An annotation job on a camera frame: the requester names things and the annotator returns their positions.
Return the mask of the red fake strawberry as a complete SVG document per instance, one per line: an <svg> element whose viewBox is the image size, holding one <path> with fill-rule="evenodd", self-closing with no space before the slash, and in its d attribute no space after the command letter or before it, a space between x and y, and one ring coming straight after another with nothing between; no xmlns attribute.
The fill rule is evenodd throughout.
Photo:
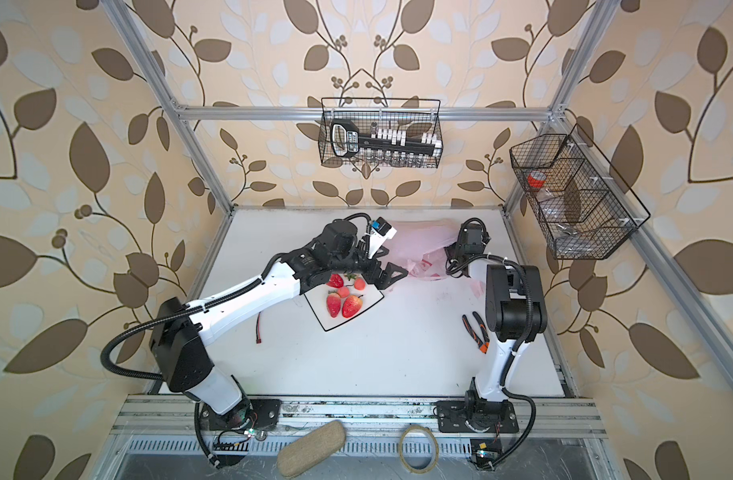
<svg viewBox="0 0 733 480"><path fill-rule="evenodd" d="M328 283L326 283L326 285L334 289L340 289L344 287L344 278L342 278L340 274L332 274L332 276L330 276L330 280L328 280Z"/></svg>
<svg viewBox="0 0 733 480"><path fill-rule="evenodd" d="M331 318L336 318L340 315L340 311L342 311L342 298L340 297L340 294L330 292L330 294L326 296L326 310L328 310L328 315Z"/></svg>
<svg viewBox="0 0 733 480"><path fill-rule="evenodd" d="M357 295L350 295L344 299L344 302L342 302L342 317L346 319L350 319L358 313L360 313L360 310L362 310L362 305L364 305L364 300L362 300L362 296Z"/></svg>

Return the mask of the pink plastic bag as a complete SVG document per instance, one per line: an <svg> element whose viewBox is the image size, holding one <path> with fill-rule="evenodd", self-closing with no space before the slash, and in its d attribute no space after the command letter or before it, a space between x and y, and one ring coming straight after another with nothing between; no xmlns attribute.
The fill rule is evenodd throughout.
<svg viewBox="0 0 733 480"><path fill-rule="evenodd" d="M404 268L408 277L420 281L439 281L446 274L445 248L457 240L459 223L451 219L396 221L396 234L384 246L385 262Z"/></svg>

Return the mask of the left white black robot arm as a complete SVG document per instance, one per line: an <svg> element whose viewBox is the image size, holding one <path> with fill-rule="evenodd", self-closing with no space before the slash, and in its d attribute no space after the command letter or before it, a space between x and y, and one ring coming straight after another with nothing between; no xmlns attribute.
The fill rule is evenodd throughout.
<svg viewBox="0 0 733 480"><path fill-rule="evenodd" d="M208 345L254 315L328 283L334 273L358 274L378 290L406 278L404 268L380 263L388 252L384 243L396 229L382 217L362 217L364 235L352 216L336 219L308 244L272 256L260 275L120 333L100 352L102 366L119 376L164 382L170 391L202 402L224 419L248 416L252 402L238 380L214 365ZM150 350L158 372L130 370L112 361L118 345L146 331L152 332Z"/></svg>

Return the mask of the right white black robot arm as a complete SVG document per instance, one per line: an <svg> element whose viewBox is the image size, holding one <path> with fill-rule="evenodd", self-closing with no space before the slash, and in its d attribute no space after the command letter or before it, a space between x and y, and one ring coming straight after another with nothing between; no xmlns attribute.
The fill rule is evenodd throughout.
<svg viewBox="0 0 733 480"><path fill-rule="evenodd" d="M508 378L522 353L546 328L538 270L486 251L490 235L483 221L469 218L460 225L456 240L444 248L445 274L466 277L483 285L482 314L462 316L463 325L486 356L484 368L465 392L464 416L468 427L481 429L495 416L508 416L513 400L533 399L510 391Z"/></svg>

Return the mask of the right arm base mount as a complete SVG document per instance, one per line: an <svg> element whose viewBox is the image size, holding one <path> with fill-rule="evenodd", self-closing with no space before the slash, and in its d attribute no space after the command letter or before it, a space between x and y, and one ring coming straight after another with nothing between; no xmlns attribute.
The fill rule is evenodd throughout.
<svg viewBox="0 0 733 480"><path fill-rule="evenodd" d="M436 402L433 414L441 433L516 434L519 425L514 405L505 400L472 403L459 400Z"/></svg>

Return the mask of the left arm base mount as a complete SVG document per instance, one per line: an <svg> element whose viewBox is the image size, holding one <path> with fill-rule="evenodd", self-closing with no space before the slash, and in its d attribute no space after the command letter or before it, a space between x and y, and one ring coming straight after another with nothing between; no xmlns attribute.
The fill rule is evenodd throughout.
<svg viewBox="0 0 733 480"><path fill-rule="evenodd" d="M210 406L200 403L196 421L210 431L266 431L276 428L280 420L282 400L244 398L224 414L217 414Z"/></svg>

